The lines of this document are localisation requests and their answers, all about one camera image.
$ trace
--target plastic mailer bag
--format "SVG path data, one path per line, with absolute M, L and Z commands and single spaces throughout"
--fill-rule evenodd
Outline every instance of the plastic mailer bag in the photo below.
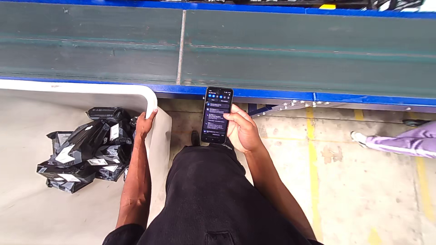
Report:
M 121 107 L 93 107 L 86 114 L 92 120 L 106 119 L 111 122 L 129 121 L 132 118 Z
M 53 153 L 55 153 L 61 145 L 70 137 L 73 131 L 56 131 L 47 135 L 51 139 L 53 145 Z
M 50 157 L 49 163 L 66 168 L 93 158 L 109 129 L 109 124 L 103 119 L 78 127 Z
M 109 123 L 111 125 L 109 131 L 108 145 L 133 144 L 133 129 L 129 121 L 121 121 L 118 123 Z
M 132 117 L 132 119 L 130 120 L 130 126 L 132 127 L 133 130 L 133 134 L 132 134 L 132 139 L 135 140 L 135 136 L 136 136 L 136 121 L 138 120 L 137 116 Z
M 45 161 L 37 165 L 36 172 L 49 180 L 61 182 L 92 182 L 95 178 L 95 169 L 88 162 L 59 168 Z
M 97 179 L 117 181 L 129 165 L 131 155 L 132 145 L 102 146 L 88 162 L 94 166 Z
M 127 173 L 129 172 L 129 166 L 127 166 L 127 167 L 124 169 L 124 182 L 126 181 Z
M 66 191 L 71 194 L 89 185 L 90 183 L 92 183 L 92 181 L 91 182 L 65 182 L 65 181 L 53 181 L 49 179 L 47 179 L 47 181 L 45 182 L 47 187 L 57 188 L 59 190 Z

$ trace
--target black shoe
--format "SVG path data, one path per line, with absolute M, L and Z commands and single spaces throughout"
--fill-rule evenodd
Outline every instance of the black shoe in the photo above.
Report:
M 410 126 L 410 127 L 419 127 L 421 125 L 424 125 L 426 123 L 429 123 L 431 121 L 428 120 L 420 120 L 420 119 L 405 119 L 403 120 L 403 124 Z
M 191 144 L 192 146 L 200 146 L 200 135 L 196 130 L 191 132 Z

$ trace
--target person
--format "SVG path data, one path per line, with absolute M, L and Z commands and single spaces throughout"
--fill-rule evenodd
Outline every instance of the person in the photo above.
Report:
M 436 158 L 436 121 L 403 120 L 409 126 L 419 126 L 396 137 L 366 136 L 352 131 L 351 138 L 364 148 L 394 152 L 415 157 Z
M 303 210 L 274 167 L 252 118 L 232 105 L 225 144 L 192 146 L 174 158 L 165 206 L 147 227 L 151 179 L 145 148 L 157 110 L 138 117 L 132 159 L 116 229 L 103 245 L 287 244 L 319 245 Z M 254 186 L 234 149 L 245 154 Z

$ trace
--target smartphone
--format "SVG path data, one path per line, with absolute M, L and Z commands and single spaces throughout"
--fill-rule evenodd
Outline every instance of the smartphone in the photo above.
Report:
M 223 113 L 230 113 L 233 101 L 233 89 L 208 87 L 204 97 L 201 141 L 224 144 L 227 135 L 228 120 Z

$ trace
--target conveyor belt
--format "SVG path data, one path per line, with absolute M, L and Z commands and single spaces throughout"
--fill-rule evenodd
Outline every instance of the conveyor belt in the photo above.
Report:
M 299 11 L 0 1 L 0 76 L 436 98 L 435 19 Z

